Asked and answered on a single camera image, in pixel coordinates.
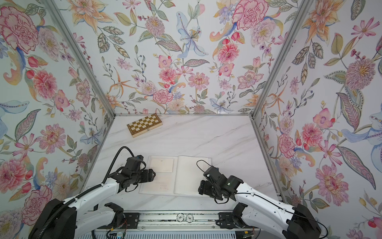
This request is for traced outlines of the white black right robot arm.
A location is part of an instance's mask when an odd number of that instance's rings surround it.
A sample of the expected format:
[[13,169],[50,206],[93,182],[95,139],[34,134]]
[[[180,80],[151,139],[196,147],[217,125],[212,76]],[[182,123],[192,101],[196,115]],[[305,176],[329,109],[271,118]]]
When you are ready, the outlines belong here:
[[259,228],[280,239],[324,238],[323,227],[306,206],[274,200],[238,177],[224,176],[214,166],[203,173],[205,179],[200,183],[199,194],[208,195],[217,204],[229,200],[237,203],[230,215],[218,221],[221,228]]

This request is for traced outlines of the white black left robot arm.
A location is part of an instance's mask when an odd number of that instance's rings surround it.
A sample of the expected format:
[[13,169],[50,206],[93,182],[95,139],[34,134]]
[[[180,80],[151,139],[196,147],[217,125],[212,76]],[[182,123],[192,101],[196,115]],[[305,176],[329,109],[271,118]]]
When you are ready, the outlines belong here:
[[143,156],[130,157],[124,167],[108,171],[103,181],[63,201],[47,203],[33,226],[30,239],[77,239],[100,227],[119,228],[126,222],[124,209],[106,199],[127,192],[128,187],[152,182],[156,176],[147,169]]

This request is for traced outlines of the white photo album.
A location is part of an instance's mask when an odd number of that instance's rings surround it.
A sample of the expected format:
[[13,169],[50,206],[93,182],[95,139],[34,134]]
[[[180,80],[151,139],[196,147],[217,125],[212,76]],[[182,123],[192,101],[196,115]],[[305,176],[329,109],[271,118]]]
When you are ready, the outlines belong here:
[[190,156],[149,156],[147,166],[150,168],[152,158],[172,158],[172,173],[156,173],[152,182],[144,183],[139,188],[140,194],[200,197],[198,188],[204,180],[204,172],[212,165],[211,158]]

